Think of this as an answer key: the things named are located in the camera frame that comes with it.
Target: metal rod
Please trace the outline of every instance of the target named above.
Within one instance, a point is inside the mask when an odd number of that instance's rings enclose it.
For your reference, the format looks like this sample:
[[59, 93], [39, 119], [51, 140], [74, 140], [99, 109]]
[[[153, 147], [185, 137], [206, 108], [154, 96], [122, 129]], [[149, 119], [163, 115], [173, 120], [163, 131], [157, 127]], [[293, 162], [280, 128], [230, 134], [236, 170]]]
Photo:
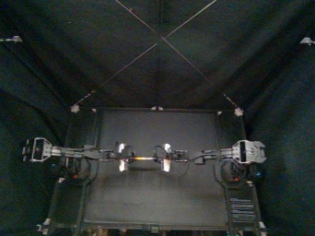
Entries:
[[126, 66], [123, 66], [123, 68], [109, 79], [106, 79], [106, 81], [98, 86], [98, 88], [93, 90], [79, 101], [77, 101], [75, 105], [82, 103], [94, 93], [97, 93], [97, 90], [101, 89], [105, 84], [109, 83], [110, 80], [113, 80], [133, 65], [133, 63], [135, 63], [145, 56], [145, 54], [147, 54], [153, 50], [157, 45], [158, 43], [155, 43], [141, 55], [138, 55], [135, 59]]
[[151, 50], [153, 48], [158, 45], [158, 43], [155, 43], [142, 54], [139, 54], [135, 59], [126, 65], [123, 66], [123, 68], [99, 85], [99, 88], [106, 84], [109, 83], [109, 81], [121, 74], [121, 72], [123, 72], [127, 67], [131, 66], [133, 63], [135, 63]]
[[[210, 82], [213, 84], [209, 77], [202, 73], [202, 71], [193, 64], [193, 62], [187, 59], [187, 57], [182, 54], [182, 52], [175, 48], [175, 46], [170, 43], [170, 41], [165, 37], [162, 37], [162, 39], [167, 43], [167, 45], [174, 49], [174, 51], [178, 53], [178, 55], [182, 57], [182, 59], [195, 68], [195, 70], [199, 72], [199, 74], [203, 76], [203, 78], [207, 80], [207, 82]], [[225, 93], [225, 91], [217, 87], [214, 87], [214, 89], [218, 90], [223, 94], [223, 96], [230, 101], [230, 103], [236, 106], [236, 108], [238, 108], [240, 107], [238, 104], [233, 101], [233, 99], [229, 97], [229, 95]]]
[[134, 13], [134, 11], [133, 11], [125, 4], [122, 4], [119, 0], [115, 0], [115, 1], [117, 1], [117, 2], [123, 6], [123, 8], [139, 19], [139, 21], [151, 29], [151, 31], [153, 31], [154, 33], [158, 33], [158, 32], [155, 31], [155, 29], [150, 26], [150, 24], [147, 24], [146, 21]]
[[217, 0], [211, 1], [167, 35], [166, 39], [195, 18], [201, 15], [201, 13], [217, 2]]

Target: black fabric enclosure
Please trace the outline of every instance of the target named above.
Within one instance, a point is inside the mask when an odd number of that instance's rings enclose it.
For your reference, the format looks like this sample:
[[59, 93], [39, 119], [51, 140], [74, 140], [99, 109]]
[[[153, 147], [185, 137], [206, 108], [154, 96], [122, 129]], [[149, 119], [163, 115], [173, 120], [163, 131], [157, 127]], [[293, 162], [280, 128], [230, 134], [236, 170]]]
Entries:
[[268, 147], [269, 235], [314, 235], [314, 12], [313, 0], [2, 1], [0, 235], [46, 220], [55, 178], [22, 148], [37, 136], [65, 145], [74, 104], [241, 107]]

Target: metal frame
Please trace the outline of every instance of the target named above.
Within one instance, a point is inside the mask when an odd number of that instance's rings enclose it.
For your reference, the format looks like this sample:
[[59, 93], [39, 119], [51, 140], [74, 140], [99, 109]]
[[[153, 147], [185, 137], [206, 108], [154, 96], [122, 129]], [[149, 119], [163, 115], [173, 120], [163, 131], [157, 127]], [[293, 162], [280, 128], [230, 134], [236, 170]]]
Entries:
[[[106, 109], [107, 111], [141, 111], [141, 112], [153, 112], [149, 109]], [[214, 112], [215, 113], [215, 122], [217, 122], [217, 148], [222, 148], [222, 124], [221, 124], [221, 116], [218, 112], [215, 111], [202, 111], [202, 110], [170, 110], [166, 112]], [[237, 117], [236, 119], [241, 120], [241, 124], [244, 123], [244, 117]], [[95, 132], [95, 138], [98, 138], [98, 116], [95, 117], [94, 120], [94, 132]], [[213, 167], [215, 170], [215, 180], [221, 183], [223, 189], [225, 189], [225, 194], [226, 194], [226, 204], [228, 204], [228, 214], [229, 214], [229, 221], [228, 221], [228, 226], [226, 227], [194, 227], [194, 226], [177, 226], [177, 225], [154, 225], [154, 224], [135, 224], [135, 223], [129, 223], [129, 222], [109, 222], [109, 223], [89, 223], [85, 222], [85, 214], [86, 214], [86, 206], [87, 206], [87, 192], [89, 192], [89, 187], [90, 184], [93, 183], [94, 179], [97, 176], [94, 176], [93, 179], [89, 179], [82, 186], [78, 186], [82, 188], [81, 190], [81, 203], [79, 203], [79, 211], [77, 215], [77, 220], [75, 224], [66, 225], [59, 222], [55, 222], [55, 207], [58, 204], [58, 196], [62, 194], [61, 193], [61, 187], [62, 184], [67, 184], [63, 182], [57, 182], [55, 184], [55, 195], [53, 199], [53, 205], [50, 209], [50, 215], [49, 215], [49, 220], [51, 221], [51, 225], [45, 225], [45, 229], [55, 230], [59, 228], [71, 228], [74, 235], [81, 235], [82, 230], [93, 228], [93, 227], [99, 227], [99, 228], [107, 228], [107, 229], [131, 229], [131, 230], [218, 230], [218, 231], [229, 231], [230, 236], [237, 236], [240, 231], [253, 231], [257, 236], [262, 236], [265, 233], [265, 229], [261, 226], [261, 207], [260, 207], [260, 200], [258, 200], [258, 194], [257, 194], [257, 188], [253, 183], [244, 183], [244, 184], [229, 184], [225, 183], [225, 180], [222, 179], [222, 164], [223, 162], [221, 161], [213, 161]], [[240, 198], [241, 200], [250, 201], [253, 204], [253, 211], [256, 215], [256, 220], [252, 222], [246, 222], [244, 224], [234, 222], [234, 213], [233, 210], [233, 202], [232, 198]]]
[[[158, 22], [158, 26], [159, 26], [159, 30], [157, 31], [150, 24], [134, 13], [134, 11], [125, 5], [122, 4], [122, 2], [119, 0], [115, 0], [117, 3], [130, 12], [130, 14], [142, 22], [142, 24], [151, 30], [151, 32], [158, 35], [158, 37], [161, 38], [161, 40], [166, 43], [166, 45], [170, 46], [170, 48], [177, 52], [177, 54], [182, 57], [182, 59], [187, 62], [187, 64], [190, 66], [193, 66], [193, 68], [198, 71], [198, 73], [202, 75], [203, 79], [213, 85], [213, 81], [210, 80], [210, 78], [205, 75], [205, 73], [198, 69], [198, 67], [194, 65], [194, 63], [189, 60], [189, 58], [183, 55], [183, 53], [177, 49], [177, 47], [171, 44], [171, 42], [167, 40], [167, 38], [189, 23], [191, 22], [191, 20], [194, 18], [197, 18], [205, 11], [206, 9], [210, 8], [210, 6], [213, 6], [213, 4], [218, 1], [218, 0], [213, 0], [166, 36], [161, 35], [161, 21], [162, 21], [162, 7], [163, 7], [163, 3], [162, 1], [158, 2], [158, 8], [159, 8], [159, 22]], [[158, 45], [158, 43], [155, 43], [154, 45], [151, 45], [151, 47], [142, 53], [139, 54], [135, 59], [126, 65], [122, 67], [122, 69], [109, 78], [105, 80], [105, 82], [98, 86], [97, 89], [94, 89], [79, 101], [77, 101], [77, 103], [73, 106], [78, 106], [94, 93], [98, 92], [98, 90], [101, 90], [101, 88], [121, 74], [121, 72], [123, 72], [133, 64], [134, 62], [137, 62], [143, 55], [146, 55]], [[214, 89], [217, 91], [219, 91], [222, 93], [222, 95], [225, 96], [225, 98], [228, 99], [228, 101], [232, 103], [232, 105], [236, 107], [236, 109], [241, 109], [238, 104], [234, 102], [234, 100], [230, 98], [230, 96], [226, 94], [226, 92], [221, 89], [214, 87]]]

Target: black curtain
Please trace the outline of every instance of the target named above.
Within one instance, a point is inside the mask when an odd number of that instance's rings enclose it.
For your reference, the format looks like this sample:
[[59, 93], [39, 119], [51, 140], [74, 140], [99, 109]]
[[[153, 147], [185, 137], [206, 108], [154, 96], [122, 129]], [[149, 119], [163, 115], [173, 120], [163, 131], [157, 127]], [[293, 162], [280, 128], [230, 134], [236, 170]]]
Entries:
[[314, 235], [315, 46], [298, 46], [249, 107], [250, 139], [268, 146], [260, 194], [270, 235]]
[[33, 235], [47, 217], [55, 180], [50, 166], [23, 163], [23, 144], [43, 136], [63, 145], [69, 108], [19, 45], [0, 44], [0, 58], [0, 235]]

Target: wire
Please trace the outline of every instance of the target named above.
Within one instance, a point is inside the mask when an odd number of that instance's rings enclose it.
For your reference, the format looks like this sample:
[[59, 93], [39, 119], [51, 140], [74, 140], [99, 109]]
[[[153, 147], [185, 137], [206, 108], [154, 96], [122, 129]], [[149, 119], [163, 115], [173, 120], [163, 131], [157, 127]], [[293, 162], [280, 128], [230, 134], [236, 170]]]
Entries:
[[186, 167], [186, 171], [185, 171], [183, 174], [178, 174], [177, 171], [174, 171], [174, 173], [175, 173], [179, 177], [183, 177], [183, 176], [189, 173], [190, 166], [191, 166], [191, 161], [187, 162], [187, 167]]

